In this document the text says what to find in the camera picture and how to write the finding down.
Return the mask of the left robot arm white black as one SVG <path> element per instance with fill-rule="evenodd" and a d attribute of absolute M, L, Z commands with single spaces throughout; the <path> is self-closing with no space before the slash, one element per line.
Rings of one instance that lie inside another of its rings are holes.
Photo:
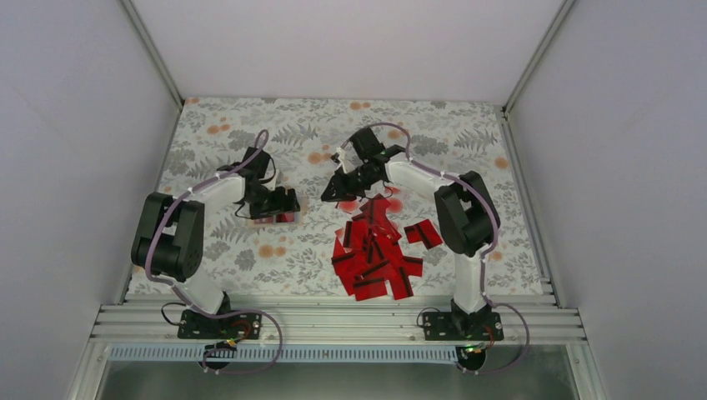
<path fill-rule="evenodd" d="M 201 270 L 205 222 L 230 205 L 247 207 L 249 220 L 288 216 L 300 210 L 294 189 L 277 184 L 272 157 L 249 147 L 240 162 L 223 165 L 213 177 L 178 197 L 153 192 L 146 197 L 130 258 L 148 280 L 168 285 L 200 313 L 198 325 L 219 338 L 232 326 L 226 294 Z"/>

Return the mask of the red card bottom pile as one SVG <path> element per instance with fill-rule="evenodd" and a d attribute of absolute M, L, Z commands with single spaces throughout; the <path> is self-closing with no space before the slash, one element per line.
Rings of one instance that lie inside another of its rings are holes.
<path fill-rule="evenodd" d="M 295 222 L 296 222 L 296 219 L 297 219 L 297 213 L 295 213 L 295 212 L 291 212 L 291 213 L 288 212 L 288 213 L 283 213 L 283 214 L 277 215 L 277 216 L 275 217 L 275 220 L 274 220 L 274 221 L 275 221 L 277 224 L 280 224 L 280 223 L 295 223 Z"/>

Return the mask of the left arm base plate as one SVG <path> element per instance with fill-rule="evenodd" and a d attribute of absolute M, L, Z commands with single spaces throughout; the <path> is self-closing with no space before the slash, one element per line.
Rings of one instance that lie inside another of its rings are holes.
<path fill-rule="evenodd" d="M 215 319 L 202 314 L 184 311 L 178 327 L 179 339 L 249 339 L 259 338 L 262 316 L 257 313 L 240 313 L 234 317 Z"/>

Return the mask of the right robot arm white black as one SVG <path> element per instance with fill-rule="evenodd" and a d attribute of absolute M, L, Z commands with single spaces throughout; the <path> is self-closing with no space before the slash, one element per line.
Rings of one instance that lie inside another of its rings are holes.
<path fill-rule="evenodd" d="M 348 201 L 375 183 L 392 183 L 433 199 L 444 244 L 454 253 L 455 287 L 451 326 L 471 339 L 490 321 L 495 303 L 487 292 L 486 262 L 499 240 L 500 217 L 482 177 L 438 171 L 411 153 L 410 146 L 385 147 L 368 125 L 352 134 L 332 156 L 337 167 L 322 201 Z"/>

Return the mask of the beige card holder wallet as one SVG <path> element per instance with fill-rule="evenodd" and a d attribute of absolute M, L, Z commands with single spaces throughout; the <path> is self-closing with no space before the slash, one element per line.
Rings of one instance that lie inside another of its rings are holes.
<path fill-rule="evenodd" d="M 267 226 L 294 226 L 302 221 L 302 212 L 285 212 L 277 215 L 260 217 L 254 220 L 248 220 L 250 226 L 264 228 Z"/>

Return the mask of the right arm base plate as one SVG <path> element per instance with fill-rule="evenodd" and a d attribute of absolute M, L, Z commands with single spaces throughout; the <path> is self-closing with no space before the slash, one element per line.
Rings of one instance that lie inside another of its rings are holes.
<path fill-rule="evenodd" d="M 480 317 L 455 317 L 451 312 L 423 312 L 421 322 L 426 341 L 504 340 L 503 324 L 497 312 Z"/>

